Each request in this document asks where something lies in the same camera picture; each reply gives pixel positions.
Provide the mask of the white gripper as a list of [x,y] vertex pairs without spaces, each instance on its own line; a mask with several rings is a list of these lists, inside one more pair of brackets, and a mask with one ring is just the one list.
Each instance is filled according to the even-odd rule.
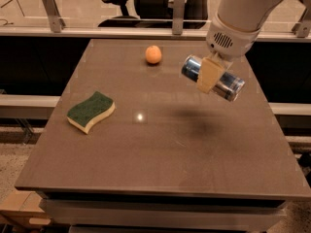
[[[211,21],[206,36],[207,46],[211,52],[216,52],[225,61],[233,61],[243,56],[253,45],[259,31],[246,31],[230,27],[215,15]],[[225,68],[214,60],[202,59],[196,87],[209,93],[225,72]]]

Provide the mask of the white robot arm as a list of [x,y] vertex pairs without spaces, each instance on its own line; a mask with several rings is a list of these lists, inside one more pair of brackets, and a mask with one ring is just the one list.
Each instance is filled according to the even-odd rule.
[[[203,58],[196,87],[210,92],[232,62],[244,55],[257,39],[270,13],[283,0],[221,0],[211,21],[206,42],[210,54]],[[294,26],[295,36],[310,32],[311,0],[298,0],[305,6]]]

